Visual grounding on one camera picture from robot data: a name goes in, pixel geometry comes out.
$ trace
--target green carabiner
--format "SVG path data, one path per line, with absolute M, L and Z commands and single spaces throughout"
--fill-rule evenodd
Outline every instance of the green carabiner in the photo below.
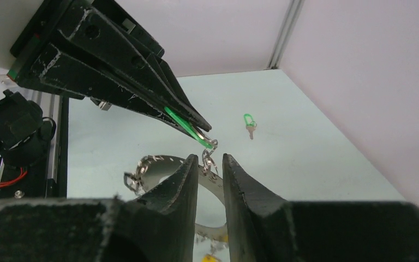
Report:
M 174 119 L 182 128 L 184 128 L 189 135 L 191 135 L 196 141 L 198 141 L 200 144 L 202 144 L 207 149 L 213 149 L 213 145 L 208 143 L 205 139 L 202 139 L 194 130 L 194 128 L 189 124 L 189 122 L 185 121 L 176 113 L 174 113 L 171 109 L 169 109 L 167 106 L 165 106 L 165 111 L 168 113 L 168 115 Z
M 253 120 L 253 117 L 250 114 L 244 114 L 243 118 L 245 119 L 245 124 L 250 127 L 256 126 L 256 122 Z

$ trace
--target gray ring-shaped object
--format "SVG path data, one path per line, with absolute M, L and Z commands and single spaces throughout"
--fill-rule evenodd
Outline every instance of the gray ring-shaped object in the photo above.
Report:
M 185 159 L 175 156 L 157 155 L 147 156 L 142 158 L 140 164 L 148 166 L 146 171 L 140 176 L 142 179 L 142 186 L 145 192 L 160 184 L 160 179 L 174 174 L 174 172 L 181 166 Z M 224 205 L 224 189 L 223 179 L 211 172 L 212 174 L 205 175 L 203 167 L 199 165 L 198 184 L 202 185 L 213 193 L 219 201 Z M 207 237 L 211 240 L 223 241 L 227 236 L 227 225 L 212 228 L 195 223 L 195 233 L 200 236 Z

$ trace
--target key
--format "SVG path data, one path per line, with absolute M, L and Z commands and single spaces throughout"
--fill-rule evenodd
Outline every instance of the key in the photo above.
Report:
M 248 130 L 248 132 L 250 132 L 250 139 L 251 140 L 253 139 L 253 132 L 254 132 L 255 129 L 256 129 L 256 126 L 247 125 L 247 130 Z

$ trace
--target metal bolt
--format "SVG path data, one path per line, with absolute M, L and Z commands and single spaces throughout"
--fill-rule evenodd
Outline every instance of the metal bolt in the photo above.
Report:
M 15 191 L 15 198 L 22 198 L 25 195 L 25 193 L 21 190 Z

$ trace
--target red wire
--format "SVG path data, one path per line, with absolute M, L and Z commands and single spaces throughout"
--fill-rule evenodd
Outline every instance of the red wire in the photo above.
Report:
M 10 181 L 7 181 L 7 182 L 0 182 L 0 188 L 8 187 L 8 186 L 11 186 L 11 185 L 19 182 L 20 180 L 22 180 L 22 178 L 24 178 L 26 176 L 27 173 L 28 173 L 28 171 L 23 172 L 23 168 L 20 168 L 20 175 L 14 180 L 10 180 Z

